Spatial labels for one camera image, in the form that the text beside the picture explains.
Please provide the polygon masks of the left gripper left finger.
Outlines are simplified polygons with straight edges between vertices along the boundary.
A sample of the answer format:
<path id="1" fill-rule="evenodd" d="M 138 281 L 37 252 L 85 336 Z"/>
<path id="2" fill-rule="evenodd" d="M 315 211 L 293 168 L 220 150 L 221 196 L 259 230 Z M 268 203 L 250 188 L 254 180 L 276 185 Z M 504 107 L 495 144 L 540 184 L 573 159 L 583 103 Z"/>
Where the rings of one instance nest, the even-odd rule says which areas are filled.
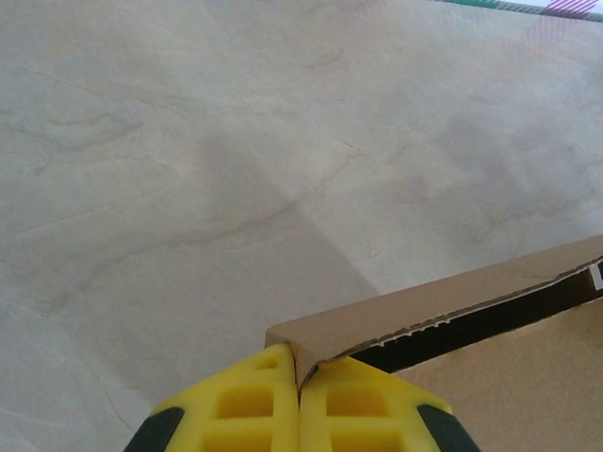
<path id="1" fill-rule="evenodd" d="M 292 353 L 273 345 L 156 406 L 126 451 L 296 451 Z"/>

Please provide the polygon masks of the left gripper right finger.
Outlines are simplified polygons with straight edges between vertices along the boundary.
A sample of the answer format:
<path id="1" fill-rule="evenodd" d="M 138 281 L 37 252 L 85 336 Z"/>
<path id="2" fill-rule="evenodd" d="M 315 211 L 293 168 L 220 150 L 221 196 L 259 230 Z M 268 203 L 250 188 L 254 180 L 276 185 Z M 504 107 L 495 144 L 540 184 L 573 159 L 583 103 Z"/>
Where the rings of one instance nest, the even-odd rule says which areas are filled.
<path id="1" fill-rule="evenodd" d="M 347 357 L 301 388 L 300 451 L 478 451 L 441 397 Z"/>

